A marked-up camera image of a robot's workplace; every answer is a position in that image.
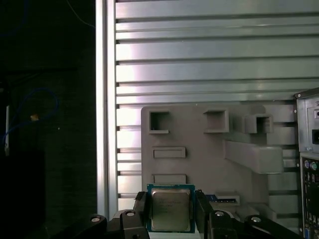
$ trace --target blue component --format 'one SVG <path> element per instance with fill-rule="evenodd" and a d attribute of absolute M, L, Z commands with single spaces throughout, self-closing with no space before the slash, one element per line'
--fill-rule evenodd
<path fill-rule="evenodd" d="M 305 228 L 305 239 L 310 239 L 310 230 Z"/>
<path fill-rule="evenodd" d="M 193 184 L 148 184 L 148 196 L 152 196 L 152 189 L 153 188 L 166 188 L 166 189 L 189 189 L 190 190 L 190 198 L 192 201 L 192 210 L 193 210 L 193 217 L 190 220 L 190 231 L 189 232 L 172 232 L 172 233 L 195 233 L 195 185 Z M 146 228 L 149 232 L 157 232 L 160 233 L 161 231 L 152 231 L 152 222 L 149 219 L 146 225 Z"/>

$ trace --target rectangular slot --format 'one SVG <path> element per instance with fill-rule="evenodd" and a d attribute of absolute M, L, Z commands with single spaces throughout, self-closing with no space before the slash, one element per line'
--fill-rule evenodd
<path fill-rule="evenodd" d="M 257 133 L 270 133 L 270 118 L 257 117 Z"/>
<path fill-rule="evenodd" d="M 150 133 L 169 133 L 169 112 L 150 112 Z"/>
<path fill-rule="evenodd" d="M 319 129 L 313 129 L 313 144 L 319 144 Z"/>
<path fill-rule="evenodd" d="M 207 129 L 205 130 L 205 133 L 229 132 L 228 110 L 208 110 L 205 114 L 207 117 Z"/>
<path fill-rule="evenodd" d="M 273 117 L 267 114 L 245 116 L 245 133 L 272 133 Z"/>
<path fill-rule="evenodd" d="M 186 158 L 185 147 L 156 147 L 153 148 L 154 158 Z"/>

